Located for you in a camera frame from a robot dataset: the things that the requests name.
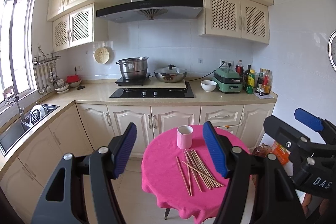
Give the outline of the pink round tablecloth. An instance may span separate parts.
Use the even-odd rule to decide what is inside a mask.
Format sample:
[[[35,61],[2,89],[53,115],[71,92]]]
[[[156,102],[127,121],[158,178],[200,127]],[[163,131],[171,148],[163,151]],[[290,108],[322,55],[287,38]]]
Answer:
[[[172,128],[155,137],[143,154],[142,189],[156,196],[158,207],[176,209],[181,218],[188,219],[193,216],[195,223],[202,223],[209,218],[216,217],[227,189],[228,180],[215,170],[203,139],[203,126],[192,125],[192,128],[191,148],[197,151],[215,179],[224,186],[207,189],[203,181],[199,180],[202,188],[200,192],[195,180],[192,180],[193,195],[189,196],[177,166],[176,156],[181,161],[185,175],[189,178],[193,178],[193,175],[187,174],[187,166],[182,162],[186,159],[185,153],[177,147],[177,129]]]

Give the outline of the white ceramic bowl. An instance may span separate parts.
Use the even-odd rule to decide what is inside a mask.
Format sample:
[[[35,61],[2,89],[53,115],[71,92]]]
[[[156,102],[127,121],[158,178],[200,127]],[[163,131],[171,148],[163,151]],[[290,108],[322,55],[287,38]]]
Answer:
[[[212,92],[217,88],[217,82],[211,80],[203,80],[201,81],[201,88],[205,92]]]

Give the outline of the pink cup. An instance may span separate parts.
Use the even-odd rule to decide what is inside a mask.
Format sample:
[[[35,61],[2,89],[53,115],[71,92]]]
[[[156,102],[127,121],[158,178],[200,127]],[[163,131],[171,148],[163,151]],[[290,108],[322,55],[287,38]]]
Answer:
[[[193,142],[193,128],[189,125],[179,126],[177,128],[177,147],[180,149],[189,149]]]

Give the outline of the sauce bottles group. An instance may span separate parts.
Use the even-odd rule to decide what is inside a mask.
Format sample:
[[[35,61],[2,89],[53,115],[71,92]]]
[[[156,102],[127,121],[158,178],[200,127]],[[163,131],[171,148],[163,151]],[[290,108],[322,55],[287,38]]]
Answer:
[[[272,87],[272,74],[269,69],[260,69],[257,79],[256,93],[260,96],[270,94]]]

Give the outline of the red lid container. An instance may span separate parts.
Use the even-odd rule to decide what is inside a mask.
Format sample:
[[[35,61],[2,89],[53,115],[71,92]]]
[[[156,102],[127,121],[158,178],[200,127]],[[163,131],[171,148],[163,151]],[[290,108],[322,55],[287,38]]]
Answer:
[[[80,80],[81,79],[80,79],[80,77],[78,75],[67,76],[67,79],[66,79],[66,81],[67,81],[68,84],[76,83],[76,82],[78,82]]]

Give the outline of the steel stock pot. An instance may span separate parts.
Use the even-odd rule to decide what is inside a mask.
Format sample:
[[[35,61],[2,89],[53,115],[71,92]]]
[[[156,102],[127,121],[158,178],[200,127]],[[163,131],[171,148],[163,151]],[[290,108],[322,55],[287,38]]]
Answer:
[[[143,79],[147,75],[147,61],[149,57],[132,57],[116,62],[121,75],[126,80]]]

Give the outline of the round bamboo trivet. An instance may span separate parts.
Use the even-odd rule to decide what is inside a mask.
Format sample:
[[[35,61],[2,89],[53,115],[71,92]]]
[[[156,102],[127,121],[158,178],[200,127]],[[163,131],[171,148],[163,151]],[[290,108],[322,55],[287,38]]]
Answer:
[[[107,47],[99,47],[94,52],[94,59],[98,64],[106,64],[110,59],[110,53]]]

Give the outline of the black induction cooker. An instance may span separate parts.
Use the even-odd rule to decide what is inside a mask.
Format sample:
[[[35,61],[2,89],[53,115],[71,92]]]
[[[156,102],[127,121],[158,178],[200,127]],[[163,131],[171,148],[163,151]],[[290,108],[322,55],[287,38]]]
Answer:
[[[115,83],[118,86],[134,86],[134,85],[143,85],[146,80],[150,77],[150,73],[147,73],[146,76],[139,78],[139,79],[125,79],[121,77],[120,79],[116,80]]]

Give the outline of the wok with glass lid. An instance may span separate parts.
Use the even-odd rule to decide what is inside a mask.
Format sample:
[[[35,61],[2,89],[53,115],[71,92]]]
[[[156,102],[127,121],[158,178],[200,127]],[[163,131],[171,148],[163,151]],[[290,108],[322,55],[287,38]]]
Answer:
[[[163,83],[178,83],[187,76],[187,70],[169,64],[154,71],[155,78]]]

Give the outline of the window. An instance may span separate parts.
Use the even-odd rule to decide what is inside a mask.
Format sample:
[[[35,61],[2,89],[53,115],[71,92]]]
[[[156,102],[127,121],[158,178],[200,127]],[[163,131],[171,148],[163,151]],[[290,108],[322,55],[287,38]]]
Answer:
[[[21,99],[34,90],[28,34],[33,0],[1,0],[1,90]]]

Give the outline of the stacked white dishes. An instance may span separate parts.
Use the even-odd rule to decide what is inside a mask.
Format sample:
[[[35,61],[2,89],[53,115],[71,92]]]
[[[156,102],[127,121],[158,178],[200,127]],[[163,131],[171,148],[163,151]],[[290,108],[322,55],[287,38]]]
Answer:
[[[54,84],[54,88],[57,93],[62,93],[62,92],[68,91],[70,88],[70,85],[64,79],[59,79],[59,80],[56,80]]]

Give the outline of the dark olive oil bottle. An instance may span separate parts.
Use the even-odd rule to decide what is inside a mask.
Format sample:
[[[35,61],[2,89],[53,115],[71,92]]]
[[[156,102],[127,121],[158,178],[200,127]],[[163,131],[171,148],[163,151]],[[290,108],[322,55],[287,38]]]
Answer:
[[[248,64],[247,69],[244,71],[244,76],[243,76],[243,90],[246,90],[247,87],[247,81],[248,81],[248,75],[250,73],[251,70],[251,65]]]

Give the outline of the orange snack bag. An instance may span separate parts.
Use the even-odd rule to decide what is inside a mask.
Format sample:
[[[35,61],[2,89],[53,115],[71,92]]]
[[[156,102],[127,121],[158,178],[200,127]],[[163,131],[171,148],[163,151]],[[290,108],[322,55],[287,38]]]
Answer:
[[[272,153],[276,155],[281,165],[286,165],[289,162],[289,152],[280,143],[274,141],[271,147]]]

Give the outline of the green electric grill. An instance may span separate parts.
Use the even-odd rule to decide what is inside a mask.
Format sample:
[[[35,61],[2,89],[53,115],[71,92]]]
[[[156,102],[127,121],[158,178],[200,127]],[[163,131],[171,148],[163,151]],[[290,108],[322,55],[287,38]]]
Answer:
[[[240,93],[243,87],[242,77],[229,68],[218,68],[213,73],[213,81],[222,93]]]

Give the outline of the black gas hob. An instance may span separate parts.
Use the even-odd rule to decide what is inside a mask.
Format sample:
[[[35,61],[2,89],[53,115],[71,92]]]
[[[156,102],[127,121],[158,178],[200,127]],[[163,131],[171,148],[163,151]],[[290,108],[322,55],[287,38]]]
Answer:
[[[109,98],[113,99],[178,99],[194,98],[190,84],[181,89],[122,89],[117,88]]]

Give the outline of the kitchen sink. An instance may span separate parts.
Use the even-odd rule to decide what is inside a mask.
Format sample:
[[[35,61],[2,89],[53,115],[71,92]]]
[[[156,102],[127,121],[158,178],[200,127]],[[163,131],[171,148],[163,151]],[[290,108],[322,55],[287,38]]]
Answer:
[[[2,155],[6,155],[24,135],[58,107],[58,105],[37,104],[24,119],[20,118],[1,133]]]

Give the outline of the green yellow oil bottle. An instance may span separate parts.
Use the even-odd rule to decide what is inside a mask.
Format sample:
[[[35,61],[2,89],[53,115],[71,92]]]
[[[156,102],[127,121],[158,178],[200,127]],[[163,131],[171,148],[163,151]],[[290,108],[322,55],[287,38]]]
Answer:
[[[248,94],[253,94],[254,85],[255,85],[255,71],[251,69],[247,76],[246,89],[245,89]]]

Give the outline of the wall utensil rack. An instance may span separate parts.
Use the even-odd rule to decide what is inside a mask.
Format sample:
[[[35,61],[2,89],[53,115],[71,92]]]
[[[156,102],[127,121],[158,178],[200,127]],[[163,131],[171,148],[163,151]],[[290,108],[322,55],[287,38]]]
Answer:
[[[57,83],[60,77],[56,70],[56,61],[59,59],[58,52],[45,54],[38,46],[38,55],[33,57],[33,70],[39,95],[44,96],[60,88]]]

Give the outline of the lower base cabinets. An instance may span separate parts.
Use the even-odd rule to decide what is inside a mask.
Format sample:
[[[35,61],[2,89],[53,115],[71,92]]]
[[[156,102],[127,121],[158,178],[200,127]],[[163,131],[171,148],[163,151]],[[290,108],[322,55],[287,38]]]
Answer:
[[[76,156],[107,145],[129,123],[137,127],[132,157],[150,156],[154,148],[177,152],[177,128],[193,126],[193,149],[207,157],[202,123],[211,121],[218,132],[253,150],[263,136],[262,124],[273,105],[231,106],[105,106],[73,105],[42,129],[31,129],[15,146],[14,162],[1,179],[1,188],[22,221],[31,221],[37,200],[61,155]]]

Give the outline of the black range hood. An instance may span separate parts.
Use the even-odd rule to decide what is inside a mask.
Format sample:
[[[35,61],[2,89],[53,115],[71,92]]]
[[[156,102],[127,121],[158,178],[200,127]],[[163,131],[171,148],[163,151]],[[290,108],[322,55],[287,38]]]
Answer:
[[[139,0],[99,9],[96,17],[114,23],[156,19],[195,19],[203,0]]]

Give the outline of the amber oil jug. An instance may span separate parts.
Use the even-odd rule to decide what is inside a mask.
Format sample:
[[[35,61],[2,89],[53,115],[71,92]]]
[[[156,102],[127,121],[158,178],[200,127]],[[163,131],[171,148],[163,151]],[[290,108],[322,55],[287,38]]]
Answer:
[[[254,148],[252,155],[259,157],[266,157],[271,152],[272,152],[271,147],[265,143],[262,143],[260,146]]]

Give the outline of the chrome faucet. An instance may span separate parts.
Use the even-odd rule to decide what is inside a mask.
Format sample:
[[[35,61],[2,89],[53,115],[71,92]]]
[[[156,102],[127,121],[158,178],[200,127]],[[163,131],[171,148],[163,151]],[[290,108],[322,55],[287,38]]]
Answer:
[[[25,121],[24,108],[21,108],[19,104],[19,97],[17,94],[15,94],[14,87],[9,86],[8,88],[4,88],[2,94],[5,100],[5,104],[7,106],[16,105],[21,121]]]

